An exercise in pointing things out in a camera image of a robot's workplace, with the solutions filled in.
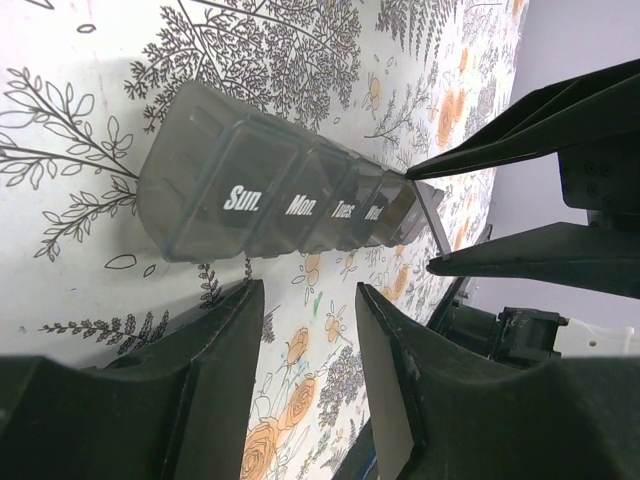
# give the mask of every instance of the gray wall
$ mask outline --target gray wall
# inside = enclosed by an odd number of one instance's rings
[[[640,1],[530,0],[512,101],[569,77],[640,58]],[[555,155],[500,167],[489,222],[494,237],[549,223],[586,224],[565,206]],[[602,327],[640,328],[640,301],[529,280],[478,279],[477,308],[561,312]]]

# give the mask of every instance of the table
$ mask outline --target table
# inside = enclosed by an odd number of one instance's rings
[[[136,181],[176,88],[195,79],[397,170],[509,103],[527,2],[12,0],[1,37],[0,348],[101,366],[266,288],[242,478],[331,478],[368,406],[358,281],[425,322],[450,280],[412,245],[168,264]],[[437,179],[454,249],[484,227],[494,172]]]

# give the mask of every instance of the pill organizer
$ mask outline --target pill organizer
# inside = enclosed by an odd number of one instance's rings
[[[415,182],[197,82],[175,96],[138,181],[169,262],[392,247],[427,226]]]

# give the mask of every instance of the tablecloth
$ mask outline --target tablecloth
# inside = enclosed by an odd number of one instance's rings
[[[195,79],[397,170],[509,102],[523,0],[9,0],[0,38],[0,352],[85,367],[170,334],[262,278],[266,312],[242,478],[331,478],[368,419],[358,281],[425,322],[449,279],[407,247],[168,264],[136,181]],[[492,170],[432,182],[454,249]]]

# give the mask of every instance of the robotic claw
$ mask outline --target robotic claw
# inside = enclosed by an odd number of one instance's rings
[[[510,308],[495,316],[456,300],[473,276],[640,298],[639,88],[640,61],[551,85],[407,172],[427,178],[557,152],[565,202],[591,222],[454,253],[440,238],[443,255],[429,269],[459,278],[426,326],[359,284],[371,421],[335,478],[640,478],[640,360],[558,360],[571,320]],[[0,476],[238,479],[263,314],[262,283],[250,281],[102,370],[0,359]]]

